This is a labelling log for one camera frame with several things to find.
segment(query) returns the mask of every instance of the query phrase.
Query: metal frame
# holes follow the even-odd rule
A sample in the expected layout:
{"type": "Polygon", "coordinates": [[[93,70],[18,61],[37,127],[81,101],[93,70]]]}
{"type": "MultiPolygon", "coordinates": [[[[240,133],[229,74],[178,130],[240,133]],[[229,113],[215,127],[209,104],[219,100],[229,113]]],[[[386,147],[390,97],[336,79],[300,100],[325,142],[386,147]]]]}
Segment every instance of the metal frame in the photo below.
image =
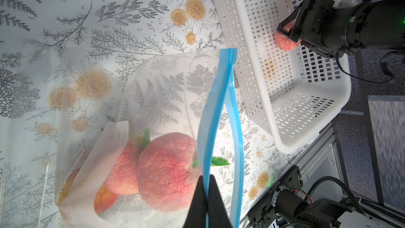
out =
{"type": "MultiPolygon", "coordinates": [[[[319,136],[314,142],[301,154],[294,164],[300,168],[301,173],[304,174],[308,170],[316,159],[325,153],[328,147],[332,145],[335,153],[335,162],[338,167],[339,179],[343,180],[347,184],[346,170],[344,167],[342,151],[340,150],[340,142],[337,136],[336,130],[334,130],[333,123],[329,123],[325,128],[319,132],[319,136]]],[[[247,215],[241,218],[240,228],[249,228],[251,224],[247,215]]]]}
{"type": "MultiPolygon", "coordinates": [[[[361,55],[361,50],[358,50],[354,54],[354,58],[356,60],[357,75],[359,78],[364,79],[365,76],[364,76],[363,57],[361,55]]],[[[366,124],[366,130],[367,130],[367,139],[369,141],[370,158],[371,158],[371,164],[373,166],[373,174],[374,174],[374,181],[375,181],[375,190],[376,190],[376,194],[377,194],[377,201],[378,201],[379,205],[384,205],[381,180],[380,180],[379,169],[378,169],[377,152],[375,150],[374,134],[373,134],[373,128],[371,125],[369,98],[367,96],[366,83],[361,80],[358,80],[358,83],[359,83],[359,87],[360,87],[361,102],[363,105],[364,122],[366,124]]]]}

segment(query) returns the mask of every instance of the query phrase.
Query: floral wallpaper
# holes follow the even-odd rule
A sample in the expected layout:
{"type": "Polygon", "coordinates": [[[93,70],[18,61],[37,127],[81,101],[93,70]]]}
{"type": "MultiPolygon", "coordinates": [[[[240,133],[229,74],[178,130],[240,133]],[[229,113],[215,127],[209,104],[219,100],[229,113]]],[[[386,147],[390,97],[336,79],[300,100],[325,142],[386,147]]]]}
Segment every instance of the floral wallpaper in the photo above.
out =
{"type": "MultiPolygon", "coordinates": [[[[117,120],[119,95],[145,59],[216,48],[225,43],[214,0],[0,0],[0,226],[63,227],[54,199],[58,144],[77,142],[72,151],[84,161],[107,122],[117,120]],[[74,56],[70,63],[52,63],[41,49],[27,56],[30,46],[74,56]]],[[[155,60],[153,67],[170,71],[176,61],[155,60]]],[[[197,117],[209,92],[204,83],[214,75],[196,69],[184,79],[200,96],[190,104],[197,117]]],[[[235,85],[245,150],[244,215],[309,143],[280,153],[246,116],[236,78],[235,85]]],[[[230,162],[211,169],[229,211],[235,156],[225,109],[214,155],[230,162]]]]}

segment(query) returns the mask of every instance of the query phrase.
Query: plastic bag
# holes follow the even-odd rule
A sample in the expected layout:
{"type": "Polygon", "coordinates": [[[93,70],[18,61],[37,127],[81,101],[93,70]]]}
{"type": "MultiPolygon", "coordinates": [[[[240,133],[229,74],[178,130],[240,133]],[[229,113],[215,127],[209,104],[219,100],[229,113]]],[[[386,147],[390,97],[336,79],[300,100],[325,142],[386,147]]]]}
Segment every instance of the plastic bag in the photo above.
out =
{"type": "MultiPolygon", "coordinates": [[[[182,227],[200,175],[208,192],[224,101],[236,160],[230,220],[234,226],[239,224],[244,164],[233,87],[235,62],[236,49],[146,60],[127,81],[123,94],[115,94],[114,99],[121,100],[117,123],[109,122],[101,134],[95,135],[92,142],[96,143],[84,162],[81,157],[86,151],[72,151],[78,139],[72,139],[65,130],[61,135],[65,141],[58,145],[55,192],[67,224],[182,227]]],[[[88,97],[102,91],[102,81],[97,79],[97,72],[94,74],[98,82],[78,81],[88,97]]],[[[64,90],[62,103],[62,109],[67,110],[68,89],[64,90]]],[[[105,106],[99,108],[103,113],[105,106]]],[[[66,115],[61,119],[61,129],[68,128],[66,115]]]]}

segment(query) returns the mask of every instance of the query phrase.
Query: floor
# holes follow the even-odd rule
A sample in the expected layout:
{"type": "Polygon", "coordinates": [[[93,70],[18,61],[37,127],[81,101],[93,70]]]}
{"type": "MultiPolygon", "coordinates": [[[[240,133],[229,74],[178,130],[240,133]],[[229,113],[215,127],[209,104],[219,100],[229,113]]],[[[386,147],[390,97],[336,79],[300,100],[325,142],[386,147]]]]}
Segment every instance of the floor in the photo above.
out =
{"type": "MultiPolygon", "coordinates": [[[[387,50],[361,51],[365,79],[373,81],[387,80],[388,77],[382,73],[379,66],[379,62],[385,53],[387,53],[387,50]]],[[[359,72],[354,56],[349,57],[349,65],[350,72],[357,75],[359,72]]],[[[390,58],[388,67],[395,74],[396,79],[386,84],[365,83],[363,84],[363,90],[361,90],[359,80],[352,78],[351,97],[346,106],[343,107],[341,114],[337,116],[336,122],[351,190],[357,195],[364,196],[375,202],[381,202],[382,200],[386,206],[391,206],[401,212],[402,210],[405,211],[404,201],[401,203],[400,199],[398,199],[398,191],[393,191],[392,188],[402,189],[403,191],[403,179],[395,174],[398,170],[393,169],[403,161],[392,158],[390,155],[395,150],[403,151],[398,149],[403,146],[403,142],[400,139],[395,141],[383,138],[384,135],[391,134],[391,132],[387,132],[390,127],[385,127],[386,131],[383,134],[381,132],[381,128],[384,128],[381,125],[385,124],[387,126],[388,122],[395,124],[396,119],[389,120],[384,112],[378,111],[382,110],[382,103],[374,104],[377,107],[374,108],[373,112],[369,112],[368,105],[365,108],[364,104],[364,101],[368,102],[368,95],[405,95],[405,74],[403,74],[405,64],[403,59],[401,57],[390,58]],[[373,127],[377,124],[374,131],[371,129],[370,114],[373,118],[373,127]],[[382,153],[383,149],[389,149],[391,154],[385,155],[382,153]],[[376,171],[379,181],[375,179],[374,171],[376,171]]],[[[391,109],[391,113],[403,114],[404,110],[405,106],[398,104],[391,109]]]]}

